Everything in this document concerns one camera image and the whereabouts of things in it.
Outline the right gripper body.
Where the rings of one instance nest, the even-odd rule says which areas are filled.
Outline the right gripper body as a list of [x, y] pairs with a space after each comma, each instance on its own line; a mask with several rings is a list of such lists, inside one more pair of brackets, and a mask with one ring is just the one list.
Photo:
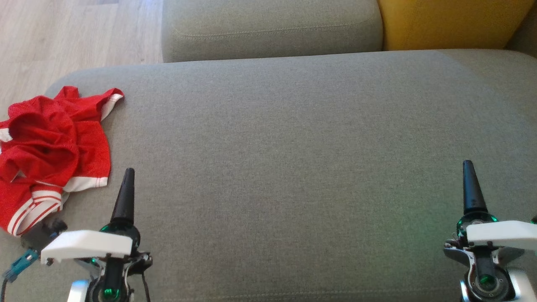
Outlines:
[[466, 267], [486, 265], [507, 266], [510, 263], [510, 252], [505, 247], [490, 247], [468, 243], [466, 228], [469, 225], [499, 222], [493, 215], [486, 212], [473, 212], [464, 215], [456, 224], [454, 237], [444, 243], [444, 255]]

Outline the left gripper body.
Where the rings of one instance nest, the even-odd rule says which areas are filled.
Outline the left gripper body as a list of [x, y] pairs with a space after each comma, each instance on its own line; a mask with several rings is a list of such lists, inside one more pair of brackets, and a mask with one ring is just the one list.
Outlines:
[[153, 257], [149, 252], [138, 250], [141, 235], [136, 226], [130, 222], [116, 221], [102, 227], [101, 232], [121, 235], [132, 239], [130, 254], [121, 258], [82, 258], [75, 262], [91, 274], [99, 269], [101, 274], [144, 274], [153, 265]]

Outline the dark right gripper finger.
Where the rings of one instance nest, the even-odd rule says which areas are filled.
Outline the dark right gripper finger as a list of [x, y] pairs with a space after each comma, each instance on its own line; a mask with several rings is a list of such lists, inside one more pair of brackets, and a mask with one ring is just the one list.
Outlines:
[[463, 162], [463, 211], [464, 215], [488, 212], [474, 165], [470, 160]]

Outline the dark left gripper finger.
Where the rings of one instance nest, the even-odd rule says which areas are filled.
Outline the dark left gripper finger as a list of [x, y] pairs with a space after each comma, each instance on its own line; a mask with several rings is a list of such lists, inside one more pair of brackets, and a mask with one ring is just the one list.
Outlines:
[[127, 168], [123, 175], [110, 222], [134, 224], [135, 179], [135, 170]]

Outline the red shirt with white trim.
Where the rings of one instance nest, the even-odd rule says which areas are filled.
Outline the red shirt with white trim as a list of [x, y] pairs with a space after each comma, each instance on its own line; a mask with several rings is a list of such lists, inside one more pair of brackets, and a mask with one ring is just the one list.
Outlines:
[[62, 210], [69, 194], [105, 187], [111, 171], [101, 122], [123, 100], [112, 88], [81, 97], [64, 86], [8, 107], [0, 122], [0, 229], [19, 237]]

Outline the large grey sofa seat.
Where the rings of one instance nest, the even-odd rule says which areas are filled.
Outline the large grey sofa seat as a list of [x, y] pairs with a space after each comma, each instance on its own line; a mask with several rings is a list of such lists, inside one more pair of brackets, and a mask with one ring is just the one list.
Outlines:
[[80, 70], [119, 88], [107, 187], [72, 194], [71, 231], [110, 220], [136, 170], [152, 302], [458, 302], [443, 243], [472, 160], [499, 220], [537, 215], [537, 59], [414, 50]]

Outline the yellow sofa back cushion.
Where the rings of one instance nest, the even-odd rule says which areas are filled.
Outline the yellow sofa back cushion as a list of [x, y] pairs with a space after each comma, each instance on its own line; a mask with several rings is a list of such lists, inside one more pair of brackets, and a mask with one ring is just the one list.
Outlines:
[[377, 0], [384, 50], [503, 49], [537, 0]]

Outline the grey sofa seat cushion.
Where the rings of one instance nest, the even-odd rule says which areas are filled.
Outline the grey sofa seat cushion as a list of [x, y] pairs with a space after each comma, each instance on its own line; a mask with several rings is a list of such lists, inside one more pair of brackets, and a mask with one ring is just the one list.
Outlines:
[[377, 52], [377, 0], [163, 0], [164, 62]]

